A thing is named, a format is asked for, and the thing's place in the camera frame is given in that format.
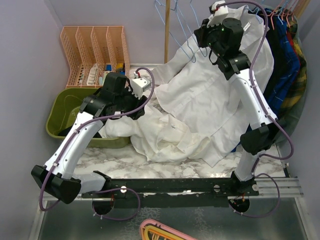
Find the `light blue wire hanger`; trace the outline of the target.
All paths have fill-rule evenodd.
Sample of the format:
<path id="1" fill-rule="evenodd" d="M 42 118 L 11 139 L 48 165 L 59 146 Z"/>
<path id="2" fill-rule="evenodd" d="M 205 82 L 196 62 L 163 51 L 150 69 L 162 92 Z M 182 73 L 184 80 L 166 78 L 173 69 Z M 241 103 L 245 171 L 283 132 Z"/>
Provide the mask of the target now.
<path id="1" fill-rule="evenodd" d="M 179 50 L 185 54 L 187 61 L 196 63 L 196 53 L 199 51 L 203 57 L 206 57 L 208 55 L 208 50 L 198 46 L 196 36 L 193 33 L 193 30 L 195 30 L 197 27 L 200 27 L 200 20 L 194 9 L 193 0 L 186 1 L 188 7 L 190 8 L 190 19 L 187 16 L 188 13 L 185 13 L 181 8 L 180 3 L 184 3 L 184 0 L 174 0 L 174 7 L 170 8 L 170 10 L 174 13 L 174 17 L 176 18 L 182 36 L 180 40 L 178 40 L 176 38 L 176 33 L 170 32 L 170 35 L 175 43 L 179 46 Z"/>

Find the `white shirt being hung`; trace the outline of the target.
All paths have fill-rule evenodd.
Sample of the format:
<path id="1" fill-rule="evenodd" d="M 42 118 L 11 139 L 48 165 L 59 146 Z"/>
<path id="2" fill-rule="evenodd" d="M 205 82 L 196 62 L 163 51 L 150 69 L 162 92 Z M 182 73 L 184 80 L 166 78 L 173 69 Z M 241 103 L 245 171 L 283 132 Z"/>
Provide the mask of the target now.
<path id="1" fill-rule="evenodd" d="M 123 116 L 107 120 L 99 130 L 102 138 L 129 137 L 137 153 L 151 162 L 183 162 L 202 159 L 211 139 L 190 128 L 168 113 L 162 113 L 151 104 L 137 120 Z"/>

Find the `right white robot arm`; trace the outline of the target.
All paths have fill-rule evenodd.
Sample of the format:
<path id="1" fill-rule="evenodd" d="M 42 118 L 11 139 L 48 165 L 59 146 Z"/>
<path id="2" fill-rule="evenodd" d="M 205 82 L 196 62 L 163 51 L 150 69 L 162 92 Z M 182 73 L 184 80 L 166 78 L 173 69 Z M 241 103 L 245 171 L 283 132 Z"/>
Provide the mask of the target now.
<path id="1" fill-rule="evenodd" d="M 210 19 L 206 18 L 194 35 L 200 48 L 210 48 L 210 53 L 216 55 L 214 64 L 235 88 L 248 115 L 251 130 L 240 136 L 243 151 L 239 164 L 226 186 L 220 187 L 226 194 L 240 196 L 256 183 L 254 170 L 257 159 L 272 146 L 280 133 L 279 127 L 284 127 L 285 122 L 278 120 L 277 115 L 268 109 L 250 69 L 252 64 L 240 50 L 244 35 L 240 20 L 227 17 L 217 25 L 210 25 Z"/>

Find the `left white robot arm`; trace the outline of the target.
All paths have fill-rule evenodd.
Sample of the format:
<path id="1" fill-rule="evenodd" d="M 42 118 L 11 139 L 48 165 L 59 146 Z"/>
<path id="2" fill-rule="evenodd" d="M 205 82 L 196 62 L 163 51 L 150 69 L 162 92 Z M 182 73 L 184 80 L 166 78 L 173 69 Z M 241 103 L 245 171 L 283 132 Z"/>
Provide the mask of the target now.
<path id="1" fill-rule="evenodd" d="M 144 92 L 153 86 L 153 81 L 139 73 L 135 73 L 133 79 L 108 73 L 103 86 L 83 99 L 73 125 L 56 152 L 44 165 L 35 165 L 31 170 L 41 191 L 65 204 L 87 192 L 106 197 L 111 190 L 106 182 L 108 178 L 97 172 L 76 176 L 76 165 L 107 120 L 122 116 L 136 120 L 144 114 L 144 106 L 149 101 Z"/>

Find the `blue hanger holding shirt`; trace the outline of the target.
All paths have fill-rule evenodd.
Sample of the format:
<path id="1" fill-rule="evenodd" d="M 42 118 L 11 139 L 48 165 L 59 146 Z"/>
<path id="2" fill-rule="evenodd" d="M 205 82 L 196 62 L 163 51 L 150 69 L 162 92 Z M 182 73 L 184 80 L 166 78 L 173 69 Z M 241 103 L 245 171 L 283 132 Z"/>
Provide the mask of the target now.
<path id="1" fill-rule="evenodd" d="M 268 23 L 268 16 L 263 6 L 263 2 L 263 0 L 248 0 L 247 4 L 254 6 L 254 8 L 249 9 L 249 12 L 255 15 L 256 19 L 259 21 L 260 24 L 263 23 L 264 25 L 266 25 Z"/>

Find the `hanging white shirt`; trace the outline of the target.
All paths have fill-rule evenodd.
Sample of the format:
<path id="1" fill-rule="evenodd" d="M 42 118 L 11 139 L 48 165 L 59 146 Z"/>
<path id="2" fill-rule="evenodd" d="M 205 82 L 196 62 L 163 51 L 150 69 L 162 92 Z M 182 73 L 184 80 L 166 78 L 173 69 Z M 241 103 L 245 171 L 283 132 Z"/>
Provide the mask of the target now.
<path id="1" fill-rule="evenodd" d="M 247 6 L 234 10 L 229 16 L 241 21 L 245 31 L 240 50 L 253 62 L 255 78 L 261 90 L 272 75 L 274 59 L 264 25 L 259 23 Z M 197 61 L 187 61 L 181 50 L 167 63 L 152 71 L 156 98 L 161 108 L 185 123 L 192 133 L 210 138 L 202 160 L 211 167 L 228 155 L 249 127 L 249 118 L 236 90 L 225 79 L 217 66 L 215 56 L 196 53 Z"/>

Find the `blue plaid hanging shirt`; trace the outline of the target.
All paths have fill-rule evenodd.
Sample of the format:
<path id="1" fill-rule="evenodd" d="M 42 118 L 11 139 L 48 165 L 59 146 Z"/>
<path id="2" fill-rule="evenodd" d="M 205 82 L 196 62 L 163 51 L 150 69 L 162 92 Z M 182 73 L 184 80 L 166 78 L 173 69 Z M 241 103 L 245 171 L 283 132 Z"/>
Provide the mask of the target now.
<path id="1" fill-rule="evenodd" d="M 294 50 L 294 42 L 291 34 L 287 30 L 286 24 L 282 25 L 276 18 L 276 30 L 280 40 L 280 46 L 284 50 L 285 64 L 287 66 L 286 72 L 280 78 L 280 82 L 274 88 L 273 98 L 271 99 L 269 107 L 277 115 L 281 115 L 281 107 L 285 103 L 285 98 L 289 92 L 290 87 L 295 81 L 300 71 L 300 60 Z"/>

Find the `yellow plaid hanging shirt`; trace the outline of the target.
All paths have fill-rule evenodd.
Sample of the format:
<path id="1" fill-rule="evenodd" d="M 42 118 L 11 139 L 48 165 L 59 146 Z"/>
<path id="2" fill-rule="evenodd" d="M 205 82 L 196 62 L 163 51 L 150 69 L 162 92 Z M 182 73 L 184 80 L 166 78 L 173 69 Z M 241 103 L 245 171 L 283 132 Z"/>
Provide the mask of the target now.
<path id="1" fill-rule="evenodd" d="M 281 112 L 278 118 L 283 118 L 285 115 L 289 113 L 289 111 L 293 108 L 294 105 L 298 103 L 298 101 L 303 96 L 306 87 L 307 87 L 307 61 L 302 51 L 302 47 L 300 46 L 300 41 L 296 37 L 298 29 L 298 23 L 292 22 L 291 27 L 287 30 L 290 33 L 292 40 L 293 40 L 293 47 L 296 51 L 298 59 L 300 61 L 300 69 L 295 78 L 292 86 L 290 87 L 288 94 L 284 100 L 284 104 L 281 106 Z"/>

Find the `pink plastic hanger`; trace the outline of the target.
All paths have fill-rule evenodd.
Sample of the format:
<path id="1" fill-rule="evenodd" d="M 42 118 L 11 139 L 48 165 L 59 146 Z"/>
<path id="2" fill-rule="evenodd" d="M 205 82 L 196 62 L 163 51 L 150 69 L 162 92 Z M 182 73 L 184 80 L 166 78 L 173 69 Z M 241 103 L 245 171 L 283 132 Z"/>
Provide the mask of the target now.
<path id="1" fill-rule="evenodd" d="M 195 240 L 194 237 L 154 219 L 144 220 L 139 226 L 139 233 L 143 240 Z"/>

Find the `small items in organizer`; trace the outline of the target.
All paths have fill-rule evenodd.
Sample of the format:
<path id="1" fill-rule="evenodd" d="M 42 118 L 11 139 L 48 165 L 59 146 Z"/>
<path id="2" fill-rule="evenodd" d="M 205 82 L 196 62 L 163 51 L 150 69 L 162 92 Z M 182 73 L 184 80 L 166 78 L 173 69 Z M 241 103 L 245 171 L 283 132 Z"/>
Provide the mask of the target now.
<path id="1" fill-rule="evenodd" d="M 95 63 L 93 67 L 89 70 L 87 77 L 85 77 L 84 70 L 81 69 L 81 73 L 79 74 L 77 85 L 81 86 L 102 86 L 105 82 L 106 76 L 108 73 L 112 71 L 112 66 L 110 64 L 106 64 L 104 66 L 104 71 L 99 73 L 98 64 Z"/>

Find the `green plastic basket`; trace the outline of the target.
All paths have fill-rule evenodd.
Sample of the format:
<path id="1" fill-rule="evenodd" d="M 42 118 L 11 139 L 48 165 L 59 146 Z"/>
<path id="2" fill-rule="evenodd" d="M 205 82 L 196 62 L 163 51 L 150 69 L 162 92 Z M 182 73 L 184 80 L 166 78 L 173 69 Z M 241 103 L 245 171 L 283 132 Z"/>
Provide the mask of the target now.
<path id="1" fill-rule="evenodd" d="M 66 88 L 56 97 L 46 122 L 46 132 L 52 138 L 63 141 L 59 133 L 71 127 L 76 120 L 79 108 L 85 97 L 93 94 L 96 88 Z M 89 148 L 120 149 L 130 143 L 129 137 L 92 138 Z"/>

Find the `black hanging garment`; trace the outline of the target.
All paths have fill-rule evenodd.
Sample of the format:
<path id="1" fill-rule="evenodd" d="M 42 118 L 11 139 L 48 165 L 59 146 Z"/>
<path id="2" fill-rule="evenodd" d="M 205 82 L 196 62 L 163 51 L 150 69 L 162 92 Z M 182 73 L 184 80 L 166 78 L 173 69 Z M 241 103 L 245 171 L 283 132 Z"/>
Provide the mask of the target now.
<path id="1" fill-rule="evenodd" d="M 273 71 L 271 74 L 271 77 L 269 78 L 269 81 L 267 83 L 267 86 L 264 90 L 264 97 L 268 104 L 270 105 L 270 102 L 272 101 L 274 89 L 276 85 L 281 81 L 281 77 L 283 74 L 287 71 L 287 66 L 285 64 L 285 52 L 281 47 L 278 31 L 276 27 L 272 27 L 272 18 L 268 17 L 268 31 L 266 34 L 266 39 L 269 43 L 271 53 L 273 56 Z"/>

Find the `orange file organizer rack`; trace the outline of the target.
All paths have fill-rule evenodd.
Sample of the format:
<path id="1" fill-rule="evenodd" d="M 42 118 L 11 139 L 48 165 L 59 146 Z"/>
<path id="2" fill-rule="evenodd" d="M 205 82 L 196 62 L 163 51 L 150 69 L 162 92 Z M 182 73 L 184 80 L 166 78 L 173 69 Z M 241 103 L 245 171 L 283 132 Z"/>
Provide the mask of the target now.
<path id="1" fill-rule="evenodd" d="M 78 85 L 81 69 L 87 77 L 94 64 L 98 72 L 111 65 L 112 72 L 130 75 L 130 58 L 123 26 L 64 26 L 60 40 L 69 65 L 67 88 L 98 88 Z"/>

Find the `black garment in basket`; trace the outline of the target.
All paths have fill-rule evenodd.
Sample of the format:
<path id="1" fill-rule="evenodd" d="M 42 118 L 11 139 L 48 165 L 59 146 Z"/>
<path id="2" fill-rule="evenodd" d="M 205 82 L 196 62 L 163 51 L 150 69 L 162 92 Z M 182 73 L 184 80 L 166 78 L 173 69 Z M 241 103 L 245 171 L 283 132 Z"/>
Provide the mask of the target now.
<path id="1" fill-rule="evenodd" d="M 58 136 L 60 136 L 60 137 L 66 137 L 66 136 L 68 135 L 69 131 L 71 130 L 71 128 L 72 128 L 72 127 L 69 126 L 69 127 L 65 128 L 65 129 L 61 130 L 61 131 L 58 133 Z M 102 136 L 100 135 L 99 132 L 97 132 L 97 133 L 93 136 L 93 138 L 94 138 L 94 139 L 101 139 Z"/>

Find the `wooden pole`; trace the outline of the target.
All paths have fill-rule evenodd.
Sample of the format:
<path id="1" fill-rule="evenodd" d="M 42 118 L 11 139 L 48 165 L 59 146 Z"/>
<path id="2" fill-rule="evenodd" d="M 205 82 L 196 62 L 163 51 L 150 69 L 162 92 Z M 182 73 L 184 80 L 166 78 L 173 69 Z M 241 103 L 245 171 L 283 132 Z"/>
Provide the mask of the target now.
<path id="1" fill-rule="evenodd" d="M 171 1 L 165 1 L 165 31 L 164 31 L 164 63 L 169 59 L 169 34 L 170 34 L 170 6 Z"/>

